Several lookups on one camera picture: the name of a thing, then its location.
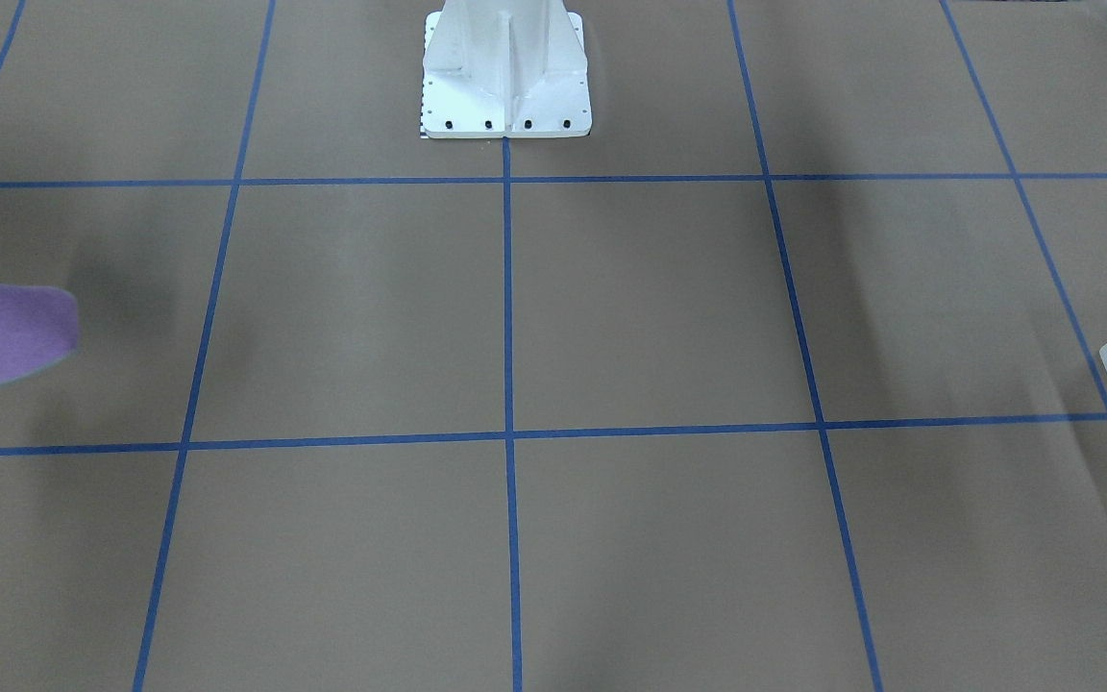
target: mounting plate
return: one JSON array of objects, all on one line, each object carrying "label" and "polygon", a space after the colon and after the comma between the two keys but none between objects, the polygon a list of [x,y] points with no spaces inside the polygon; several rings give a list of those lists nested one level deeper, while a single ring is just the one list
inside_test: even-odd
[{"label": "mounting plate", "polygon": [[[565,16],[570,19],[581,55],[584,47],[583,19],[575,12],[566,12]],[[426,18],[426,55],[441,18],[443,12],[431,12]],[[430,70],[426,65],[422,83],[422,136],[434,140],[509,136],[518,140],[583,136],[592,131],[587,69],[546,71],[527,91],[508,97],[506,92],[518,82],[511,73],[518,64],[515,55],[518,48],[510,35],[514,35],[510,31],[504,31],[500,43],[493,48],[458,48],[463,52],[493,52],[497,56],[496,62],[504,63],[499,68],[504,83],[497,90],[500,93],[483,87],[470,74],[466,76],[465,73],[470,70]]]}]

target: white metal pedestal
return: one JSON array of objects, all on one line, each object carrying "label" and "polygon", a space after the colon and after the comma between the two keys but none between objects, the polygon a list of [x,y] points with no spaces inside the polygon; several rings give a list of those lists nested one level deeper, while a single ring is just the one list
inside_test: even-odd
[{"label": "white metal pedestal", "polygon": [[592,131],[583,19],[562,0],[447,0],[426,18],[425,71],[423,136]]}]

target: purple cloth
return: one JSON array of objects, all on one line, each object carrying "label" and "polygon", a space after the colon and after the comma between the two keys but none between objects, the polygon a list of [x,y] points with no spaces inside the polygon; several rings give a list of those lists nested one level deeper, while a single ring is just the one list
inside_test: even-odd
[{"label": "purple cloth", "polygon": [[75,297],[59,288],[0,283],[0,384],[66,358],[79,342]]}]

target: tan floor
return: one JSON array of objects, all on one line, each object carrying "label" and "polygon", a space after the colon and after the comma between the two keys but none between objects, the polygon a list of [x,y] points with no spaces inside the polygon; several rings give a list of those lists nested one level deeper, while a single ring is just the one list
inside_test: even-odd
[{"label": "tan floor", "polygon": [[1107,689],[1107,0],[0,0],[0,691]]}]

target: blue tape grid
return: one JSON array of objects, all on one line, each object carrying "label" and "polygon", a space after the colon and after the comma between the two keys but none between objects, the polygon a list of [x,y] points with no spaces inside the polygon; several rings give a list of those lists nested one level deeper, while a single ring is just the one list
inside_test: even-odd
[{"label": "blue tape grid", "polygon": [[[768,157],[763,140],[763,130],[759,120],[759,110],[755,104],[753,84],[749,76],[749,68],[746,62],[746,51],[742,42],[741,28],[738,25],[737,12],[734,0],[726,0],[728,4],[730,20],[733,30],[733,40],[737,49],[738,65],[741,75],[746,89],[746,102],[749,105],[752,126],[755,136],[755,146],[759,155],[761,174],[722,174],[722,175],[618,175],[618,176],[515,176],[511,174],[511,151],[510,142],[501,142],[501,176],[467,176],[467,177],[256,177],[244,176],[246,153],[250,145],[251,123],[254,122],[255,106],[259,101],[259,86],[262,83],[263,70],[267,61],[267,48],[269,37],[271,37],[273,14],[276,14],[276,0],[269,0],[267,14],[263,23],[262,37],[259,40],[259,56],[256,64],[255,79],[251,83],[251,95],[246,111],[246,118],[242,125],[240,146],[238,146],[237,166],[235,166],[231,178],[186,178],[186,179],[89,179],[89,180],[0,180],[0,189],[27,189],[27,188],[128,188],[128,187],[228,187],[229,202],[225,211],[224,227],[220,236],[220,246],[216,255],[216,267],[213,272],[211,288],[207,296],[207,311],[204,317],[203,333],[199,342],[196,366],[194,366],[193,382],[190,382],[190,393],[187,403],[187,412],[182,428],[182,437],[177,442],[155,442],[155,443],[121,443],[121,444],[71,444],[71,446],[34,446],[34,447],[0,447],[0,456],[3,455],[117,455],[118,453],[131,452],[177,452],[175,472],[170,498],[166,507],[165,525],[162,535],[162,546],[157,552],[156,571],[151,588],[148,613],[146,614],[144,633],[142,633],[139,659],[136,662],[135,689],[142,692],[146,669],[148,669],[148,657],[151,639],[155,631],[156,614],[162,597],[164,585],[165,567],[168,556],[168,547],[172,541],[173,523],[176,520],[177,506],[180,496],[182,477],[185,473],[186,459],[190,451],[210,450],[258,450],[258,448],[298,448],[298,447],[334,447],[334,446],[368,446],[368,444],[425,444],[425,443],[456,443],[475,441],[503,441],[506,444],[506,506],[508,506],[508,535],[510,556],[510,606],[511,606],[511,671],[514,671],[514,692],[523,690],[523,648],[521,648],[521,608],[520,608],[520,580],[519,580],[519,525],[518,525],[518,503],[517,503],[517,477],[515,477],[515,442],[517,440],[548,440],[548,438],[571,438],[571,437],[628,437],[628,436],[662,436],[662,434],[736,434],[736,433],[795,433],[795,431],[817,431],[823,451],[823,459],[827,467],[827,478],[829,478],[831,496],[834,496],[836,520],[839,525],[841,546],[845,559],[848,562],[848,576],[856,599],[858,622],[865,640],[866,655],[870,664],[870,678],[873,688],[880,692],[882,689],[882,675],[879,672],[878,654],[875,650],[872,633],[870,633],[869,617],[867,617],[865,606],[865,593],[861,586],[860,575],[857,572],[856,556],[853,556],[851,538],[848,533],[848,516],[845,512],[842,494],[838,477],[835,473],[834,455],[831,455],[829,431],[834,430],[875,430],[875,428],[900,428],[900,427],[948,427],[948,426],[993,426],[993,425],[1043,425],[1063,424],[1063,422],[1083,421],[1107,421],[1107,390],[1104,381],[1099,376],[1099,369],[1096,364],[1093,351],[1088,341],[1082,333],[1079,319],[1077,319],[1070,298],[1068,298],[1062,276],[1059,276],[1057,265],[1046,244],[1045,236],[1041,231],[1041,225],[1036,214],[1024,190],[1024,179],[1107,179],[1107,172],[1020,172],[1015,167],[1014,158],[1011,157],[1005,136],[999,127],[996,115],[989,97],[985,95],[976,74],[972,58],[968,53],[965,41],[959,31],[958,23],[951,12],[948,0],[939,0],[945,19],[948,19],[951,32],[956,40],[959,52],[965,61],[968,74],[972,80],[981,104],[984,106],[989,117],[990,127],[993,128],[999,148],[1005,158],[1007,169],[1005,172],[942,172],[942,174],[773,174],[769,171]],[[6,56],[10,53],[11,45],[17,35],[19,21],[25,11],[27,0],[19,0],[17,11],[14,11],[8,32],[6,32],[3,44],[0,47],[0,74],[3,70]],[[823,415],[821,402],[818,393],[816,376],[814,376],[811,351],[805,338],[805,326],[800,318],[800,308],[797,299],[796,281],[788,259],[787,245],[783,237],[783,225],[780,209],[776,199],[775,183],[782,180],[847,180],[847,179],[1006,179],[1014,183],[1023,203],[1024,211],[1028,216],[1032,230],[1036,234],[1037,245],[1039,245],[1045,264],[1049,268],[1054,286],[1058,290],[1063,308],[1070,320],[1075,337],[1079,341],[1085,359],[1088,360],[1089,371],[1093,374],[1096,389],[1104,402],[1104,412],[1095,413],[1051,413],[1051,415],[1024,415],[1024,416],[971,416],[971,417],[939,417],[939,419],[898,419],[898,420],[858,420],[858,421],[827,421]],[[788,301],[790,301],[790,312],[794,317],[797,340],[803,354],[805,378],[809,395],[811,395],[814,421],[787,422],[787,424],[752,424],[752,425],[701,425],[701,426],[654,426],[654,427],[610,427],[610,428],[568,428],[568,430],[515,430],[514,425],[514,273],[511,273],[511,187],[514,185],[530,184],[607,184],[607,183],[762,183],[764,184],[766,196],[768,196],[769,213],[778,249],[780,249],[783,271],[785,272]],[[505,262],[505,407],[506,425],[501,431],[484,431],[483,433],[437,433],[437,434],[384,434],[383,436],[346,436],[346,437],[313,437],[313,438],[272,438],[272,440],[225,440],[225,441],[193,441],[194,415],[198,407],[199,390],[203,381],[203,369],[207,362],[208,345],[211,338],[211,329],[215,323],[216,302],[218,302],[220,280],[224,273],[225,258],[229,248],[229,234],[232,230],[234,215],[237,210],[237,197],[242,187],[251,186],[302,186],[302,185],[501,185],[504,192],[504,262]]]}]

